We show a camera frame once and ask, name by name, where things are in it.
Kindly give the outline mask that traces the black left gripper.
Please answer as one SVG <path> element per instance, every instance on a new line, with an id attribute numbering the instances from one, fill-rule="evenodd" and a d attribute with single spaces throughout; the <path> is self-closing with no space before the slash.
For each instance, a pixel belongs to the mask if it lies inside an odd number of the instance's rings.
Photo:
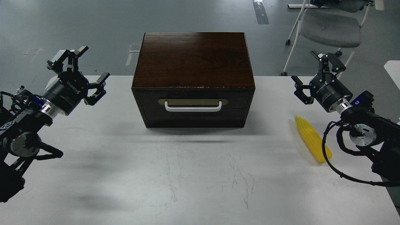
<path id="1" fill-rule="evenodd" d="M 59 74 L 57 79 L 44 89 L 41 96 L 58 107 L 62 114 L 68 116 L 80 101 L 94 106 L 105 94 L 106 79 L 110 73 L 103 73 L 94 83 L 88 83 L 88 79 L 79 72 L 78 59 L 87 50 L 88 46 L 82 46 L 77 50 L 59 50 L 52 60 L 48 60 L 46 67 Z M 67 59 L 67 69 L 64 71 L 64 61 Z M 88 90 L 96 89 L 87 96 Z"/>

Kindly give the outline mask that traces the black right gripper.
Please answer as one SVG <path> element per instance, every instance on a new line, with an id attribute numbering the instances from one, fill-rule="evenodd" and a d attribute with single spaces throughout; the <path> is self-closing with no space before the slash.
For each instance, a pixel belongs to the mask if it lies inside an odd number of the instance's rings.
<path id="1" fill-rule="evenodd" d="M 336 78 L 338 73 L 346 70 L 346 66 L 334 53 L 318 53 L 314 50 L 310 54 L 318 60 L 318 72 L 304 85 L 297 76 L 291 76 L 295 82 L 294 95 L 304 104 L 313 104 L 314 99 L 326 112 L 333 112 L 332 105 L 340 99 L 351 100 L 353 94 Z M 325 75 L 324 81 L 319 77 Z M 304 89 L 310 90 L 311 96 L 306 96 Z"/>

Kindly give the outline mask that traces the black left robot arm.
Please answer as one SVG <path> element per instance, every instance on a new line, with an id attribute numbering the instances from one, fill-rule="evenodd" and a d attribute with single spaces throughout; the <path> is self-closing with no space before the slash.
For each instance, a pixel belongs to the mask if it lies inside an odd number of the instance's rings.
<path id="1" fill-rule="evenodd" d="M 34 160 L 61 158 L 59 149 L 44 143 L 38 132 L 50 126 L 58 114 L 69 115 L 81 101 L 95 105 L 105 94 L 109 73 L 103 73 L 96 82 L 89 80 L 79 71 L 78 60 L 88 50 L 82 46 L 77 50 L 60 50 L 47 69 L 54 71 L 57 78 L 42 94 L 28 91 L 24 86 L 9 96 L 11 108 L 1 105 L 1 202 L 5 203 L 24 188 L 24 173 Z"/>

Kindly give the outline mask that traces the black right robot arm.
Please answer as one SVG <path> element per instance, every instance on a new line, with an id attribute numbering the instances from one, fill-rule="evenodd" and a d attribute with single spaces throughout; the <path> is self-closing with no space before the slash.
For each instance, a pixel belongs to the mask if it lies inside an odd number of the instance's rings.
<path id="1" fill-rule="evenodd" d="M 331 121 L 322 138 L 322 155 L 328 166 L 341 178 L 372 186 L 399 186 L 399 125 L 375 114 L 374 96 L 369 91 L 362 92 L 353 101 L 353 94 L 337 78 L 346 67 L 334 53 L 317 53 L 311 55 L 319 63 L 317 74 L 309 84 L 303 84 L 297 76 L 294 95 L 304 104 L 317 101 L 322 108 L 338 112 L 340 120 Z M 351 177 L 335 168 L 326 153 L 326 138 L 329 131 L 338 126 L 336 140 L 339 148 L 353 156 L 366 156 L 371 162 L 372 172 L 386 179 L 386 182 L 364 181 Z"/>

